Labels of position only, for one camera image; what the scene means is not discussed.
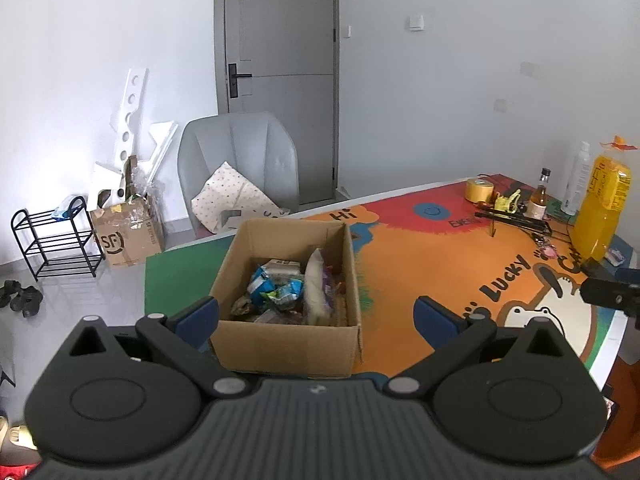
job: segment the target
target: white wall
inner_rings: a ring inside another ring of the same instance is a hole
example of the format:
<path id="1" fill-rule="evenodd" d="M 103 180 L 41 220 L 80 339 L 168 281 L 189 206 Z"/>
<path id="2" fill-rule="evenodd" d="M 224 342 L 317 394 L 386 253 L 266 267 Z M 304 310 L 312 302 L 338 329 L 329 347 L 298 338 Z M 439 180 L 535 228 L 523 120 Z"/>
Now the white wall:
<path id="1" fill-rule="evenodd" d="M 428 30 L 407 31 L 420 12 Z M 640 146 L 640 0 L 340 0 L 340 23 L 353 27 L 338 172 L 351 196 L 487 172 L 534 184 L 543 166 L 557 196 L 579 140 Z M 632 158 L 618 232 L 640 248 Z"/>
<path id="2" fill-rule="evenodd" d="M 150 70 L 140 129 L 217 113 L 212 0 L 0 0 L 0 264 L 12 214 L 86 193 L 131 66 Z M 143 139 L 146 158 L 153 143 Z M 174 142 L 158 174 L 164 219 L 184 218 Z"/>

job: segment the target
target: ribbed black surface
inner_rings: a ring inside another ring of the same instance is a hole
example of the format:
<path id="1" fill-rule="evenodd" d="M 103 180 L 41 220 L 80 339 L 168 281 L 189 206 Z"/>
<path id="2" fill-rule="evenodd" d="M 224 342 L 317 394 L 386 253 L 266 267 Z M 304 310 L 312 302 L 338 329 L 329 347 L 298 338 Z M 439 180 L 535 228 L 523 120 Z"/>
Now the ribbed black surface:
<path id="1" fill-rule="evenodd" d="M 606 477 L 587 459 L 545 469 L 494 465 L 460 450 L 441 436 L 417 402 L 389 399 L 376 391 L 370 381 L 355 380 L 265 380 L 250 397 L 215 403 L 192 434 L 148 462 L 100 470 L 48 461 L 30 475 L 33 480 L 178 478 L 602 480 Z"/>

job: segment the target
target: cardboard box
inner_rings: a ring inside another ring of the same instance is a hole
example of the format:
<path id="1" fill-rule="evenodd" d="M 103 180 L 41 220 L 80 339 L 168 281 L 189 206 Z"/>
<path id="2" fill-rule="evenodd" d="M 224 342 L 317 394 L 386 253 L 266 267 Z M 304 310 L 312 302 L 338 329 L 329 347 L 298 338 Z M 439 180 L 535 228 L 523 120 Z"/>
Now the cardboard box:
<path id="1" fill-rule="evenodd" d="M 137 198 L 107 209 L 91 211 L 91 220 L 107 261 L 132 266 L 164 248 L 162 225 L 150 199 Z"/>
<path id="2" fill-rule="evenodd" d="M 301 262 L 322 249 L 325 264 L 342 273 L 348 326 L 279 325 L 229 321 L 234 301 L 245 292 L 255 269 L 272 258 Z M 251 219 L 229 248 L 211 289 L 220 304 L 220 322 L 211 343 L 229 370 L 341 378 L 351 375 L 362 355 L 360 300 L 349 227 L 342 222 Z"/>

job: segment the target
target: wall switch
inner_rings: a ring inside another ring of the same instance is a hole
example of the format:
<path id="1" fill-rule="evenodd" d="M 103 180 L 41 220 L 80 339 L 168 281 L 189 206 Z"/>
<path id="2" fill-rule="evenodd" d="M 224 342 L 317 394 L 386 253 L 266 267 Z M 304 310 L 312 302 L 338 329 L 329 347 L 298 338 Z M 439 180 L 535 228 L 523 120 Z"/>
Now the wall switch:
<path id="1" fill-rule="evenodd" d="M 424 14 L 414 14 L 409 17 L 409 30 L 412 32 L 424 30 Z"/>

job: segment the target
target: pillow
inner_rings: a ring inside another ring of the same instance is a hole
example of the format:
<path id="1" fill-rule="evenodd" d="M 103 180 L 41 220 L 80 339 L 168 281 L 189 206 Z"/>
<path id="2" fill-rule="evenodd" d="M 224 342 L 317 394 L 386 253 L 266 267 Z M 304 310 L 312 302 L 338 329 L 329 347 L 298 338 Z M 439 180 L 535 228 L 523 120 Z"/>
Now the pillow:
<path id="1" fill-rule="evenodd" d="M 213 234 L 228 230 L 225 229 L 226 221 L 237 217 L 238 211 L 242 217 L 279 217 L 288 213 L 278 208 L 257 186 L 226 161 L 205 182 L 199 195 L 191 200 L 191 210 Z"/>

